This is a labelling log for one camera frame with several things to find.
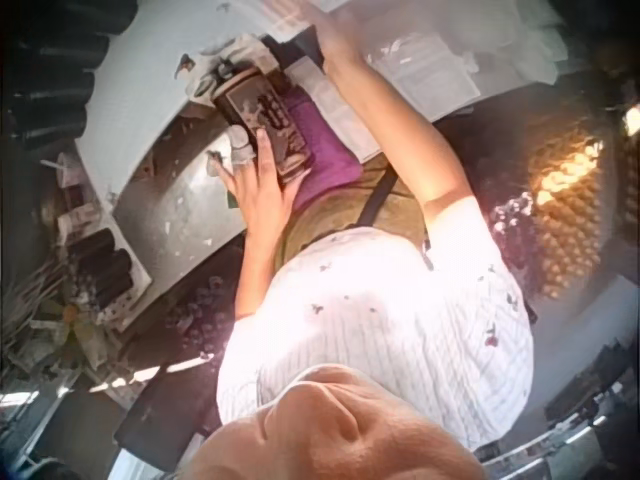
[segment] sleeve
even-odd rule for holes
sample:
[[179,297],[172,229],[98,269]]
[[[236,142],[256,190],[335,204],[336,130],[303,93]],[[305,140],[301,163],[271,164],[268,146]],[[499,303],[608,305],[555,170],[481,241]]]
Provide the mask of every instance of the sleeve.
[[218,376],[216,398],[223,425],[254,413],[260,406],[258,381],[261,345],[258,319],[235,324]]
[[460,440],[476,449],[504,436],[533,379],[533,337],[522,292],[481,221],[427,253],[446,292],[432,362],[449,388]]

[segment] white fabric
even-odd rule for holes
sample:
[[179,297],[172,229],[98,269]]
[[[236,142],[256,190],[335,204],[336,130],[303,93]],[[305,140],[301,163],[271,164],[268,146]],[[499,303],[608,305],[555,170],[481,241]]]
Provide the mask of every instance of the white fabric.
[[533,341],[520,289],[484,232],[427,258],[372,228],[302,252],[235,327],[218,381],[223,423],[273,401],[307,368],[338,363],[469,449],[503,436],[529,395]]

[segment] black strap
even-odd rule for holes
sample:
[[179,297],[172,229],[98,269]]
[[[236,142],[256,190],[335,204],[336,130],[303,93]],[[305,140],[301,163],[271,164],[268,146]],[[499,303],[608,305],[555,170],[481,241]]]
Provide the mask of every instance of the black strap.
[[398,182],[398,174],[393,169],[391,165],[387,167],[387,170],[384,172],[384,175],[373,189],[371,196],[365,203],[364,208],[362,209],[362,213],[360,213],[360,217],[358,221],[353,226],[357,227],[372,227],[376,222],[376,218],[384,205],[384,202],[387,201],[387,198],[393,191],[393,187],[396,186]]

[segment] purple cloth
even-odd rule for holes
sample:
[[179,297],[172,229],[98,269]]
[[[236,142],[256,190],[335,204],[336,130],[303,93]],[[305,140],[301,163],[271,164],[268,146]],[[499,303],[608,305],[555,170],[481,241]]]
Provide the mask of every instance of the purple cloth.
[[356,156],[324,120],[307,92],[297,87],[283,100],[315,157],[311,173],[302,183],[293,205],[296,211],[328,190],[355,182],[363,169]]

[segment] woman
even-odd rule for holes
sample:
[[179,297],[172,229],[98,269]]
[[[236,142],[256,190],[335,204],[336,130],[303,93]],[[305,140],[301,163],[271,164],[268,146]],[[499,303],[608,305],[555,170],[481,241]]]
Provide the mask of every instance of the woman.
[[522,294],[447,142],[331,17],[307,10],[326,74],[420,202],[431,248],[352,229],[273,278],[303,177],[279,188],[264,132],[257,168],[217,165],[246,220],[246,250],[218,386],[225,426],[188,474],[480,478],[465,448],[503,436],[529,395]]

